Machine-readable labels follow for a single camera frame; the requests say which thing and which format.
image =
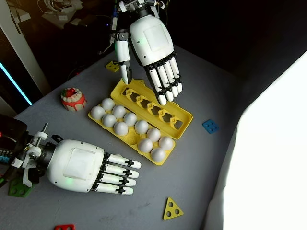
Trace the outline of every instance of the egg carton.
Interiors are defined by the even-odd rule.
[[[106,111],[106,114],[112,114],[112,111]],[[91,112],[88,113],[88,116],[90,119],[92,119],[93,121],[95,121],[96,123],[98,123],[103,129],[106,129],[107,131],[109,131],[110,133],[112,133],[113,135],[115,135],[116,137],[118,137],[119,139],[121,139],[122,141],[124,141],[127,145],[129,145],[130,147],[132,147],[133,149],[135,149],[140,155],[143,155],[144,157],[146,157],[148,160],[150,160],[151,162],[153,162],[154,164],[156,165],[162,165],[166,159],[168,158],[169,154],[171,153],[171,151],[174,149],[176,143],[174,140],[173,141],[173,147],[169,150],[165,150],[165,158],[163,161],[161,162],[156,162],[154,161],[151,157],[150,157],[150,153],[144,153],[144,152],[141,152],[138,148],[138,143],[140,142],[140,140],[144,139],[144,138],[147,138],[146,137],[146,134],[138,134],[136,131],[135,131],[135,128],[134,126],[129,126],[128,127],[128,134],[125,135],[125,136],[119,136],[117,135],[115,132],[114,132],[114,129],[112,127],[106,127],[102,124],[102,120],[101,119],[94,119],[92,116],[91,116]],[[117,122],[119,121],[123,121],[123,118],[117,118]],[[152,126],[148,121],[148,127],[149,127],[149,130],[151,128],[154,128],[154,126]],[[160,133],[161,133],[161,137],[168,137],[168,135],[166,133],[164,133],[163,131],[160,130]],[[158,141],[157,142],[153,142],[153,149],[154,148],[157,148],[159,147],[159,143]]]
[[[167,102],[164,106],[160,105],[154,92],[145,86],[143,80],[132,79],[129,85],[126,85],[122,80],[120,80],[112,91],[111,98],[114,100],[116,105],[124,106],[126,112],[133,112],[136,114],[138,120],[147,121],[149,129],[155,127],[160,130],[161,137],[170,137],[172,139],[173,147],[170,150],[165,151],[165,159],[163,161],[155,162],[151,159],[150,153],[143,153],[138,149],[138,142],[141,139],[146,138],[146,134],[137,134],[133,126],[129,127],[126,136],[121,137],[114,132],[113,128],[104,126],[101,120],[93,119],[90,112],[88,116],[102,128],[117,136],[154,164],[164,164],[176,145],[174,139],[182,137],[183,133],[191,123],[193,115],[174,102]],[[153,148],[157,148],[158,146],[158,142],[153,143]]]

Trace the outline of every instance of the blue led light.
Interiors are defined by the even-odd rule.
[[[19,93],[24,97],[24,99],[29,103],[29,105],[32,105],[30,100],[27,98],[27,96],[24,94],[24,92],[20,89],[20,87],[17,85],[17,83],[14,81],[14,79],[10,76],[8,71],[5,69],[5,67],[0,62],[0,68],[3,70],[5,75],[10,79],[10,81],[13,83],[13,85],[16,87],[16,89],[19,91]]]

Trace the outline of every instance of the egg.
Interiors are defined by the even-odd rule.
[[[100,120],[104,114],[106,114],[106,112],[104,108],[100,106],[94,106],[91,110],[92,118],[97,119],[97,120]]]
[[[165,152],[162,148],[154,148],[150,153],[150,157],[156,162],[161,162],[165,159]]]
[[[116,117],[113,114],[106,114],[102,118],[102,124],[106,127],[113,127],[116,123]]]
[[[144,153],[150,152],[153,149],[153,146],[153,142],[148,138],[144,138],[138,143],[139,150]]]
[[[116,118],[123,118],[124,115],[126,114],[126,109],[122,105],[116,105],[113,108],[112,113]]]
[[[124,116],[124,122],[126,122],[128,126],[134,126],[137,120],[138,118],[134,113],[127,113]]]
[[[151,128],[151,129],[148,130],[146,136],[151,141],[157,142],[161,137],[161,133],[157,128]]]
[[[128,133],[128,125],[123,121],[116,122],[113,129],[114,132],[121,137]]]
[[[148,131],[148,123],[144,120],[139,120],[135,123],[134,129],[137,134],[145,134]]]
[[[169,137],[162,137],[159,140],[159,146],[164,150],[170,150],[173,147],[173,141]]]
[[[105,98],[101,102],[101,106],[106,110],[106,111],[112,111],[112,109],[115,106],[114,101],[111,98]]]

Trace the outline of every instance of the gray table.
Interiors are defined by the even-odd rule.
[[[43,177],[27,198],[15,198],[7,195],[8,185],[5,185],[0,190],[0,229],[52,230],[56,225],[67,223],[74,224],[77,230],[187,230],[201,226],[236,126],[236,120],[231,118],[235,77],[180,47],[176,50],[184,81],[184,91],[176,98],[176,103],[191,112],[194,119],[182,138],[176,141],[165,164],[154,165],[87,117],[94,105],[110,96],[120,79],[119,72],[113,73],[104,67],[116,59],[113,52],[16,118],[28,125],[31,134],[49,122],[49,140],[52,134],[58,134],[140,161],[142,168],[138,170],[140,177],[134,194],[70,192],[53,186]],[[143,68],[134,59],[131,63],[134,78],[144,78],[149,86]],[[66,87],[82,90],[88,100],[84,110],[68,112],[64,109],[59,95]],[[212,135],[201,125],[210,118],[220,126]],[[164,221],[162,216],[169,196],[184,215]]]

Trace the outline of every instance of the green toy piece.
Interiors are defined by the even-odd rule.
[[[30,193],[31,188],[23,184],[23,178],[19,177],[10,182],[9,196],[25,198]]]

